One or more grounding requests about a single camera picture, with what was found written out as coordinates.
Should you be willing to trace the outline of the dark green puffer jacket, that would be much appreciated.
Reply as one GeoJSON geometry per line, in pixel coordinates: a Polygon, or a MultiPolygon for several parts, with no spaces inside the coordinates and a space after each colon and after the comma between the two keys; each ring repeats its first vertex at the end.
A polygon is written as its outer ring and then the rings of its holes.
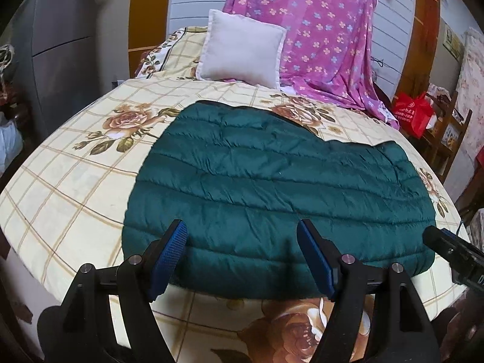
{"type": "Polygon", "coordinates": [[[174,220],[188,230],[172,282],[224,298],[318,297],[296,240],[299,221],[369,266],[414,276],[433,264],[423,231],[436,214],[403,148],[325,141],[248,106],[187,106],[154,143],[129,196],[125,256],[174,220]]]}

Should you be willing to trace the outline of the wooden chair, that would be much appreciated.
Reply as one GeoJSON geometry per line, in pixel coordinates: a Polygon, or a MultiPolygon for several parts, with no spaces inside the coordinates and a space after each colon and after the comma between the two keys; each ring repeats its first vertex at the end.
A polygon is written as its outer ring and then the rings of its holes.
{"type": "Polygon", "coordinates": [[[406,131],[403,131],[403,135],[417,148],[440,182],[444,183],[467,133],[473,111],[468,109],[466,116],[458,111],[457,92],[453,92],[451,97],[445,93],[434,96],[425,92],[423,95],[427,102],[431,101],[435,122],[431,128],[424,130],[419,139],[406,131]]]}

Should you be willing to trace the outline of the red shopping bag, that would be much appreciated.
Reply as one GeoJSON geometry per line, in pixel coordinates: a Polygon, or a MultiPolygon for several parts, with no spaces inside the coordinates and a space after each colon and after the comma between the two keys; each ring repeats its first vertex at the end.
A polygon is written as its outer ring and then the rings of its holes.
{"type": "Polygon", "coordinates": [[[423,92],[411,97],[406,93],[398,93],[393,102],[392,113],[400,123],[400,128],[415,139],[423,136],[435,114],[426,95],[427,93],[423,92]]]}

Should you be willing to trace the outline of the white plastic bag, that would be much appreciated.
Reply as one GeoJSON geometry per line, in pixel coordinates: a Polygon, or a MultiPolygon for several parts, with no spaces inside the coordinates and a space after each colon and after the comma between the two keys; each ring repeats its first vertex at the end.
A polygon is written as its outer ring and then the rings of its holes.
{"type": "Polygon", "coordinates": [[[14,120],[7,120],[1,112],[0,123],[0,175],[3,175],[12,161],[21,153],[23,139],[14,120]]]}

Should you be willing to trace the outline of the purple floral blanket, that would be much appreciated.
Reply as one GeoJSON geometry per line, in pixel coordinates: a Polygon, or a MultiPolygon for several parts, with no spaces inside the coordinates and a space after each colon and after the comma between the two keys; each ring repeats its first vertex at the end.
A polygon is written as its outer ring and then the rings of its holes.
{"type": "Polygon", "coordinates": [[[394,129],[398,120],[371,78],[377,0],[226,0],[224,12],[286,29],[280,80],[298,95],[361,110],[394,129]]]}

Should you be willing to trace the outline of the white square pillow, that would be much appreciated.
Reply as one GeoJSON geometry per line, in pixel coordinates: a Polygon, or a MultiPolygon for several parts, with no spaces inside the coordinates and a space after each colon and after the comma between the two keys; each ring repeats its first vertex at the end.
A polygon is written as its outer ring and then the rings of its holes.
{"type": "Polygon", "coordinates": [[[195,76],[279,89],[285,40],[286,30],[279,25],[212,9],[195,76]]]}

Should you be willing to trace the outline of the white slatted headboard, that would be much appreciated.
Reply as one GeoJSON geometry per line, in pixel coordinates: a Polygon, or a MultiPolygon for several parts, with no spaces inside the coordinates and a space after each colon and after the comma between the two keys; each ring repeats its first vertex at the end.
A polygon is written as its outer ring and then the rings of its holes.
{"type": "MultiPolygon", "coordinates": [[[[167,32],[204,26],[211,9],[221,10],[226,0],[169,0],[167,32]]],[[[377,0],[373,16],[371,69],[376,84],[392,97],[400,82],[413,30],[415,0],[377,0]]]]}

